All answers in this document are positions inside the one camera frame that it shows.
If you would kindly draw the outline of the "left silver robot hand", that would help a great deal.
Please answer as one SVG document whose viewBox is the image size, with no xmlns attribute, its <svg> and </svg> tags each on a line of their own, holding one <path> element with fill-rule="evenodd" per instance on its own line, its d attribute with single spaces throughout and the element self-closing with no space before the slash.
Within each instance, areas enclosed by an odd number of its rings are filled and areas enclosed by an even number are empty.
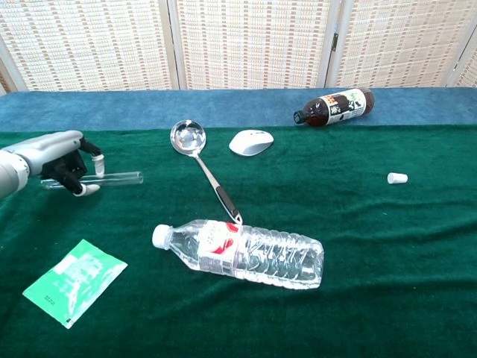
<svg viewBox="0 0 477 358">
<path fill-rule="evenodd" d="M 98 184 L 85 184 L 80 179 L 87 167 L 80 155 L 89 154 L 95 174 L 105 174 L 101 149 L 76 130 L 58 131 L 3 147 L 1 149 L 1 197 L 22 190 L 29 178 L 52 179 L 74 196 L 88 196 L 100 189 Z"/>
</svg>

